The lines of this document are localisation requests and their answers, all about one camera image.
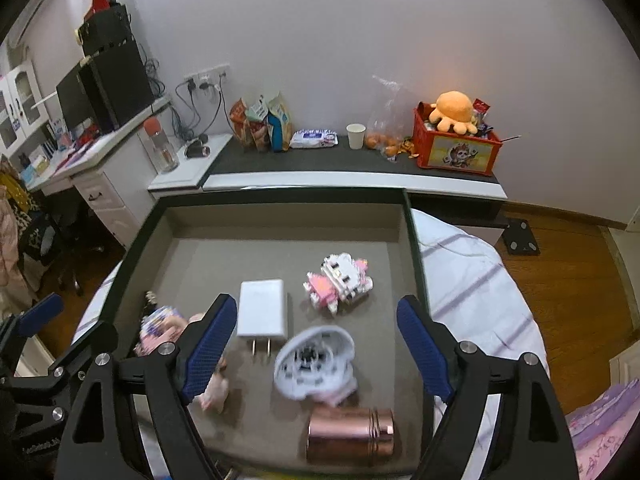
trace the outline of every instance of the black countertop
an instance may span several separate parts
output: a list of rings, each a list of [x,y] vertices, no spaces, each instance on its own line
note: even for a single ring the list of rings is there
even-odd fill
[[[332,148],[289,150],[283,153],[244,152],[236,139],[231,139],[209,168],[210,174],[250,173],[261,171],[363,171],[442,176],[499,184],[493,175],[449,170],[423,170],[405,153],[396,162],[389,162],[377,150],[351,150],[346,137]]]

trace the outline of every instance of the transparent plastic bag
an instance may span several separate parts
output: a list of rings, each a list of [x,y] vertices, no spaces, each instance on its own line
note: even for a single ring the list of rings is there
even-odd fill
[[[396,160],[402,141],[413,134],[415,98],[400,83],[377,75],[372,77],[376,92],[365,145],[389,160]]]

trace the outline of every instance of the white countertop edge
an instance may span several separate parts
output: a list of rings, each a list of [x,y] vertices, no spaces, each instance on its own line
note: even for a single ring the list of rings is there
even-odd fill
[[[99,148],[95,151],[92,150],[93,146],[88,149],[87,153],[82,157],[79,162],[74,163],[68,168],[63,168],[53,176],[39,182],[37,186],[32,187],[29,191],[37,191],[44,186],[53,184],[65,177],[70,177],[81,171],[94,168],[115,148],[121,140],[125,139],[131,132],[133,132],[143,121],[155,114],[160,108],[169,103],[169,98],[166,96],[156,99],[151,105],[146,107],[140,113],[135,115],[132,119],[127,121],[121,128],[99,137],[96,142],[99,142]]]
[[[202,177],[213,164],[213,161],[216,160],[216,157],[232,137],[233,135],[231,134],[210,135],[207,146],[210,147],[211,152],[209,156],[203,158],[186,158],[184,155],[185,146],[181,146],[180,150],[178,150],[180,165],[169,173],[158,174],[146,190],[159,191],[197,187]]]
[[[502,186],[491,182],[441,176],[363,171],[264,171],[213,174],[204,191],[245,187],[399,187],[410,192],[507,200]]]

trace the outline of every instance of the glass cabinet door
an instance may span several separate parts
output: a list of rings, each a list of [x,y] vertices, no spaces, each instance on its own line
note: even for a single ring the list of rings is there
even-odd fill
[[[36,104],[36,99],[26,70],[18,72],[15,76],[15,87],[18,91],[18,97],[16,98],[18,101],[16,103],[18,114],[21,120],[31,125],[40,118],[40,111],[38,107],[35,107],[33,110],[31,109],[31,107]]]
[[[9,92],[0,89],[0,151],[7,152],[9,147],[18,139],[13,122],[16,120],[13,111],[15,106],[11,104]]]

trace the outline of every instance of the blue gripper pad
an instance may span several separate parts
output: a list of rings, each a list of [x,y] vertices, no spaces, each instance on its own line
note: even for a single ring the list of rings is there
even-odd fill
[[[193,397],[203,393],[209,384],[211,375],[216,370],[216,365],[225,350],[226,343],[236,327],[237,320],[236,301],[231,296],[226,296],[225,303],[218,309],[196,348],[187,359],[182,395],[189,402],[193,400]]]
[[[447,362],[411,304],[404,298],[398,302],[396,319],[404,342],[420,370],[425,389],[447,402],[453,394]]]
[[[20,337],[36,335],[49,321],[60,314],[63,308],[62,298],[57,294],[49,294],[20,316],[18,335]]]

